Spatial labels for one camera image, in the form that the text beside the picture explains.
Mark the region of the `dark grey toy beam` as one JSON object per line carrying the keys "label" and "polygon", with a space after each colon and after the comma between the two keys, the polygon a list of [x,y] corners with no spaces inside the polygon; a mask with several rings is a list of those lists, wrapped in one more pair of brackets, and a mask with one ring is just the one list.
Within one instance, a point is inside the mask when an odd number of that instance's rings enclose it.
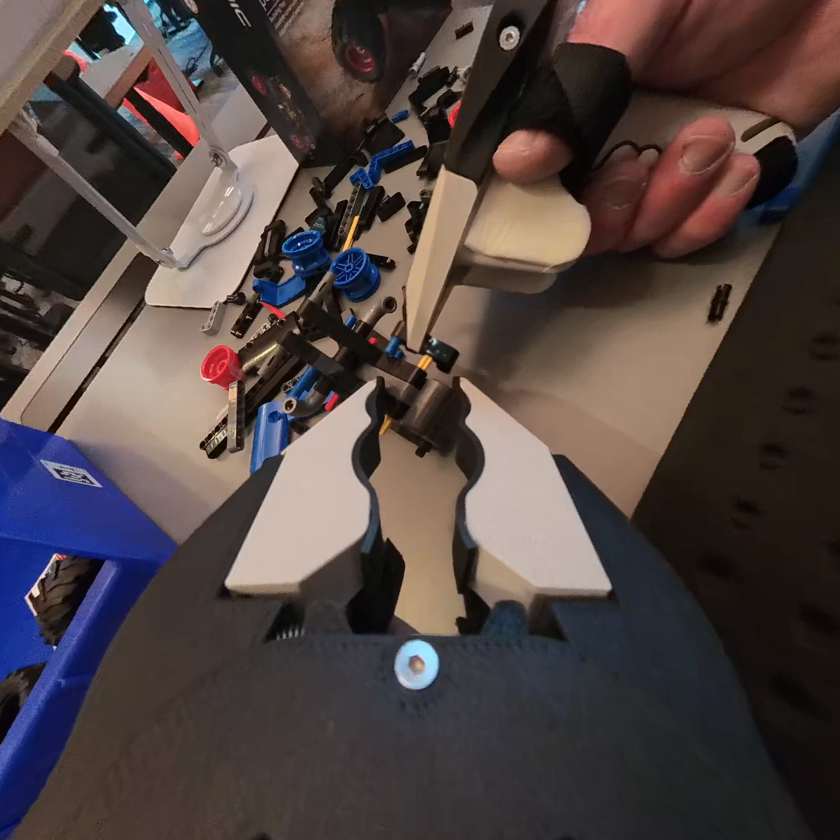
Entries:
{"label": "dark grey toy beam", "polygon": [[227,389],[227,452],[235,454],[245,447],[245,395],[244,380],[234,380]]}

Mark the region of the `blue storage bin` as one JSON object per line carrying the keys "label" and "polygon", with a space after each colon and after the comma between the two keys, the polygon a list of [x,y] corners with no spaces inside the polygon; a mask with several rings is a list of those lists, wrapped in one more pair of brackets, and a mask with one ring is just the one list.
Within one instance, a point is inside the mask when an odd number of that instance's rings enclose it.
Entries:
{"label": "blue storage bin", "polygon": [[[175,542],[70,441],[1,422],[1,677],[46,662],[1,738],[1,831],[12,835],[63,752],[103,656]],[[54,553],[102,567],[57,647],[25,603]]]}

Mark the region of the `pile of black toy beams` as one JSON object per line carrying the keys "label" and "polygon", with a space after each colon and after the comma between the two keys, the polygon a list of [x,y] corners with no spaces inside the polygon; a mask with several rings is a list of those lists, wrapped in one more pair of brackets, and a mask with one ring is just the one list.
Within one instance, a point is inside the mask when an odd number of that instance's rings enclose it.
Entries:
{"label": "pile of black toy beams", "polygon": [[[449,129],[447,110],[459,99],[460,96],[460,91],[455,91],[452,88],[458,80],[458,68],[450,69],[447,66],[433,67],[418,79],[416,88],[408,99],[411,107],[409,109],[399,111],[399,113],[394,116],[394,120],[416,117],[426,129],[432,128],[435,130],[441,130],[442,133],[446,133]],[[389,141],[391,138],[396,138],[397,143],[394,145],[407,141],[403,138],[402,130],[399,126],[395,125],[394,121],[386,119],[378,122],[374,127],[378,130],[382,130],[382,137],[385,141]],[[415,162],[426,159],[430,144],[430,141],[421,145],[415,144],[418,151],[415,153],[414,159],[410,159],[411,163],[405,166],[410,166]],[[294,230],[284,239],[284,241],[289,236],[302,230],[317,229],[322,234],[323,243],[328,252],[330,254],[337,253],[342,247],[343,241],[347,236],[346,231],[348,230],[348,226],[356,214],[360,214],[360,222],[356,231],[356,237],[360,237],[365,231],[371,229],[371,226],[376,218],[380,218],[381,221],[385,221],[403,207],[403,196],[399,192],[394,192],[392,195],[388,195],[387,193],[389,188],[384,186],[382,183],[382,180],[391,173],[392,172],[384,173],[379,184],[372,187],[370,190],[353,185],[353,191],[350,199],[341,201],[333,212],[327,210],[325,215],[320,216],[320,227],[316,226],[314,216],[309,216],[306,222],[308,228],[304,229],[301,227]],[[283,276],[283,266],[278,265],[274,261],[268,262],[267,267],[272,269],[272,272],[264,276],[258,276],[258,279],[268,278],[274,281],[280,281],[288,279],[291,276]],[[316,273],[307,280],[307,291],[310,287],[314,287],[320,281],[322,274],[323,272]],[[244,308],[231,328],[231,334],[234,337],[242,338],[258,315],[262,312],[268,314],[268,321],[263,325],[261,330],[255,333],[255,335],[267,331],[276,324],[283,324],[284,313],[282,312],[282,309],[276,309],[262,304],[257,293],[253,292],[250,299],[245,299],[244,295],[239,293],[237,294],[236,299],[244,304]],[[244,379],[247,387],[245,395],[246,425],[251,423],[256,417],[259,405],[267,402],[275,394],[279,393],[284,382],[296,374],[300,366],[298,362],[293,362],[291,373],[282,374],[280,372],[280,367],[287,360],[287,355],[281,354],[279,356],[274,356],[271,360],[259,368],[256,375],[251,375]]]}

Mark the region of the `person's right hand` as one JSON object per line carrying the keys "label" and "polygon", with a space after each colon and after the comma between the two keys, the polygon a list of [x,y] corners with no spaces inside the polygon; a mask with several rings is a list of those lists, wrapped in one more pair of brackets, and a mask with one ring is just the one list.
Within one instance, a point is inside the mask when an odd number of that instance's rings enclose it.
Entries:
{"label": "person's right hand", "polygon": [[[838,1],[587,2],[568,40],[624,54],[642,88],[761,112],[801,137],[838,110]],[[584,254],[703,249],[735,225],[759,180],[727,120],[689,122],[656,160],[622,152],[591,176]]]}

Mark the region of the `blue toy fender piece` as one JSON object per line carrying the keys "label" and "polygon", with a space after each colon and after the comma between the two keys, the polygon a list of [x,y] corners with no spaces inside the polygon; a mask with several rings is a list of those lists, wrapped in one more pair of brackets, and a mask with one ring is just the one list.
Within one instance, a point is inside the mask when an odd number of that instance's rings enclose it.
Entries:
{"label": "blue toy fender piece", "polygon": [[305,296],[307,281],[299,274],[292,274],[288,279],[274,281],[268,278],[253,279],[253,291],[259,295],[260,302],[268,307],[282,309],[295,300]]}

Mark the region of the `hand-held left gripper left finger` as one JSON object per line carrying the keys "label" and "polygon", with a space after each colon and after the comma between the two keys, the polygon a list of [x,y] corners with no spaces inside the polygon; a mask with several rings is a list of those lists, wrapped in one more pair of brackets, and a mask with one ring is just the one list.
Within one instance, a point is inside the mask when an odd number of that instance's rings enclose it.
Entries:
{"label": "hand-held left gripper left finger", "polygon": [[338,629],[388,634],[405,562],[382,530],[371,477],[387,392],[367,382],[287,447],[233,561],[233,595],[276,597],[269,634],[303,634],[322,606]]}

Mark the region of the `red toy wheel rim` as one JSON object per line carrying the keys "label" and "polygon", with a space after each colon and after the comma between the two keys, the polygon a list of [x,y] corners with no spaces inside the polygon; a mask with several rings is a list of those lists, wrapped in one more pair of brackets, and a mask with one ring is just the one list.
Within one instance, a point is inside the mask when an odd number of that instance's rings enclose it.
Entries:
{"label": "red toy wheel rim", "polygon": [[207,352],[200,368],[204,382],[227,390],[231,384],[245,379],[245,371],[238,352],[220,344]]}

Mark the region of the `partly built toy chassis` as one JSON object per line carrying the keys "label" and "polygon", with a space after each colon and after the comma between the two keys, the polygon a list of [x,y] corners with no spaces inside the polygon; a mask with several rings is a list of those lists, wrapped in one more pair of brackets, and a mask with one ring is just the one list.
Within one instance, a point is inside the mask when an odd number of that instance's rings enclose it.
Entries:
{"label": "partly built toy chassis", "polygon": [[[438,380],[432,362],[421,391],[406,385],[417,373],[422,354],[413,358],[406,350],[406,325],[399,321],[390,335],[378,331],[384,317],[395,314],[397,301],[384,297],[359,317],[334,316],[326,305],[305,299],[298,310],[287,317],[289,326],[280,339],[280,347],[294,361],[303,363],[297,383],[284,404],[285,413],[297,422],[305,422],[332,411],[357,392],[367,374],[381,377],[385,385],[385,414],[396,417],[396,408],[407,407],[404,416],[395,419],[393,431],[415,446],[423,457],[437,452],[447,455],[455,444],[456,404],[453,388]],[[403,388],[409,391],[407,402],[398,402]]]}

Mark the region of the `blue angled toy beam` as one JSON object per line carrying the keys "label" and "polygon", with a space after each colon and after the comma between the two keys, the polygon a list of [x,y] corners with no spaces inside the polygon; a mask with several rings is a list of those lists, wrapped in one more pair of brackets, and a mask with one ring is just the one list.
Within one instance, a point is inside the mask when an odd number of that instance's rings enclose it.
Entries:
{"label": "blue angled toy beam", "polygon": [[358,168],[350,176],[353,186],[370,190],[377,186],[386,172],[393,172],[411,163],[418,148],[412,140],[398,143],[390,149],[375,153],[367,167]]}

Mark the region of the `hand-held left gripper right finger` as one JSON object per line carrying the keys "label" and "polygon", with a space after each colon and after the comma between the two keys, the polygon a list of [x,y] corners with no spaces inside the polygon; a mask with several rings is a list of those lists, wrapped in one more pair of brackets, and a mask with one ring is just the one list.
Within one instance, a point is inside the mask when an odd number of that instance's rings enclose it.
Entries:
{"label": "hand-held left gripper right finger", "polygon": [[453,535],[458,630],[476,634],[503,603],[540,631],[554,602],[608,600],[613,585],[550,448],[465,377],[453,397],[465,479]]}

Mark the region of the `blue curved toy panel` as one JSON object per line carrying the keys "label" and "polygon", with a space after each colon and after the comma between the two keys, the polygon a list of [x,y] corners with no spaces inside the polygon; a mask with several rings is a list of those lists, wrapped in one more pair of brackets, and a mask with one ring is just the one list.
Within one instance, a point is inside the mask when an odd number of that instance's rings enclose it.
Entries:
{"label": "blue curved toy panel", "polygon": [[290,442],[290,419],[283,401],[261,405],[257,412],[250,457],[250,474],[255,474],[268,458],[278,456]]}

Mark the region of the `black toy tire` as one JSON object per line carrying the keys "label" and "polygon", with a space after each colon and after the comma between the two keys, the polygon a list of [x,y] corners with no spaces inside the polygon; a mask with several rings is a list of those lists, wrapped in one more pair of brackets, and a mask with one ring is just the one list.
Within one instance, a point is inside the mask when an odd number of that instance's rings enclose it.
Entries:
{"label": "black toy tire", "polygon": [[70,555],[44,584],[35,617],[45,643],[57,647],[102,568],[101,560]]}
{"label": "black toy tire", "polygon": [[1,739],[11,728],[29,695],[32,693],[47,663],[18,668],[1,681]]}

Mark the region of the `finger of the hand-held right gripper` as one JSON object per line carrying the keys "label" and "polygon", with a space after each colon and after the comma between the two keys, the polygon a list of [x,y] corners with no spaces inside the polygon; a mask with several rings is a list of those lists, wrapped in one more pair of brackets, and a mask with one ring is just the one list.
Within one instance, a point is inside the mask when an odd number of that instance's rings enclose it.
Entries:
{"label": "finger of the hand-held right gripper", "polygon": [[452,287],[481,288],[460,251],[475,219],[480,188],[442,164],[406,282],[406,347],[422,351]]}

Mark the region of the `black toy cylinder piece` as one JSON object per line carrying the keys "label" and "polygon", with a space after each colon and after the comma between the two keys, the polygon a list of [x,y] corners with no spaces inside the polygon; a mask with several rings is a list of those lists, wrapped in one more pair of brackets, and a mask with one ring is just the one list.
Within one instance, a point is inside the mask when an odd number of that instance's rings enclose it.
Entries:
{"label": "black toy cylinder piece", "polygon": [[280,349],[280,331],[268,329],[256,334],[238,351],[238,362],[245,377],[256,375]]}

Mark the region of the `printed toy truck box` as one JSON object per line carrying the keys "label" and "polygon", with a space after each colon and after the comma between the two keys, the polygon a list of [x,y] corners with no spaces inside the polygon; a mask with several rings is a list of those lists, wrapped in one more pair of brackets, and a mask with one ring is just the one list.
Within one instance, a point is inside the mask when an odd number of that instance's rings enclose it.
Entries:
{"label": "printed toy truck box", "polygon": [[449,1],[186,1],[300,165],[362,142],[452,11]]}

